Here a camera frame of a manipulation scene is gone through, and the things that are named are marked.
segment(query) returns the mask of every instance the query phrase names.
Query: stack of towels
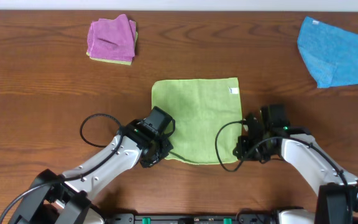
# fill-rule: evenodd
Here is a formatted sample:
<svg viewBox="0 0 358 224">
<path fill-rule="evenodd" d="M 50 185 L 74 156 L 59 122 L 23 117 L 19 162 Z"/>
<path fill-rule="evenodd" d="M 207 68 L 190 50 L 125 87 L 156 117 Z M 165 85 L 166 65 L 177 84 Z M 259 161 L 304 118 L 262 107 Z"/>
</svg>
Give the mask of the stack of towels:
<svg viewBox="0 0 358 224">
<path fill-rule="evenodd" d="M 123 14 L 92 22 L 86 54 L 92 60 L 130 65 L 135 57 L 136 23 Z"/>
</svg>

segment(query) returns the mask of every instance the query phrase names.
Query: towel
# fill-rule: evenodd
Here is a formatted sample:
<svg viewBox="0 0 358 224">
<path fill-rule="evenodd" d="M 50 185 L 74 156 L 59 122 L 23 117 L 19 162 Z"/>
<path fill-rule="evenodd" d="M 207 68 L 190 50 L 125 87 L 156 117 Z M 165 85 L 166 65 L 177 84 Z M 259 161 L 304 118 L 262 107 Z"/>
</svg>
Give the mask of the towel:
<svg viewBox="0 0 358 224">
<path fill-rule="evenodd" d="M 86 54 L 93 60 L 130 65 L 135 56 L 136 23 L 125 14 L 92 22 Z"/>
<path fill-rule="evenodd" d="M 226 123 L 242 119 L 237 78 L 158 81 L 152 88 L 154 106 L 176 121 L 176 130 L 169 138 L 173 150 L 166 159 L 189 164 L 219 164 L 216 134 Z M 237 161 L 232 152 L 241 128 L 233 124 L 219 135 L 218 150 L 224 163 Z"/>
<path fill-rule="evenodd" d="M 306 17 L 298 49 L 318 88 L 358 84 L 357 34 Z"/>
</svg>

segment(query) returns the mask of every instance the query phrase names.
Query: white label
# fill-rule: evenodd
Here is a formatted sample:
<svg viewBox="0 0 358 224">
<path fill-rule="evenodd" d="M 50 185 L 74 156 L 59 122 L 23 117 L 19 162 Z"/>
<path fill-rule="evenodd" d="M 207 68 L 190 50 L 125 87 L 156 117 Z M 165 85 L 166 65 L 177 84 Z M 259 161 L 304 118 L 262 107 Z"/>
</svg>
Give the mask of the white label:
<svg viewBox="0 0 358 224">
<path fill-rule="evenodd" d="M 230 89 L 231 94 L 239 94 L 240 93 L 240 90 L 237 87 L 229 88 L 229 89 Z"/>
</svg>

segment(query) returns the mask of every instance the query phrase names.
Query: wooden table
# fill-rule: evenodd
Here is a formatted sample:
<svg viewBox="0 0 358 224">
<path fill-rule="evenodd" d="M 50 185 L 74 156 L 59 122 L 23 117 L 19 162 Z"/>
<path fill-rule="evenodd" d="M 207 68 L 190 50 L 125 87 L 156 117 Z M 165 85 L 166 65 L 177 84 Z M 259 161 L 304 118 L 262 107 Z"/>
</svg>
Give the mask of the wooden table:
<svg viewBox="0 0 358 224">
<path fill-rule="evenodd" d="M 126 13 L 139 39 L 132 66 L 86 55 L 91 21 Z M 317 89 L 296 46 L 305 16 L 358 33 L 358 13 L 0 11 L 0 213 L 46 168 L 75 167 L 100 149 L 78 133 L 82 120 L 109 113 L 123 124 L 150 112 L 157 80 L 238 77 L 244 115 L 284 103 L 292 124 L 358 175 L 358 85 Z M 113 122 L 95 119 L 85 135 L 109 142 Z M 316 195 L 289 164 L 220 166 L 162 161 L 135 166 L 94 202 L 105 212 L 236 213 L 299 205 Z"/>
</svg>

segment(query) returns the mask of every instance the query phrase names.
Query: green towel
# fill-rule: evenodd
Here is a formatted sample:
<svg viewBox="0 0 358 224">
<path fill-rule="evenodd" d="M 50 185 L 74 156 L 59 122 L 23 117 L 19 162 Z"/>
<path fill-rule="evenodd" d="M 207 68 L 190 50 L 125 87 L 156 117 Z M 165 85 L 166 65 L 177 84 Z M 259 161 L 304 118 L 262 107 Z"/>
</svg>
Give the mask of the green towel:
<svg viewBox="0 0 358 224">
<path fill-rule="evenodd" d="M 169 138 L 174 148 L 166 159 L 189 164 L 219 164 L 216 134 L 226 123 L 242 119 L 237 78 L 158 81 L 152 88 L 152 106 L 176 121 Z M 241 128 L 232 124 L 219 135 L 218 150 L 224 163 L 237 161 L 232 152 Z"/>
</svg>

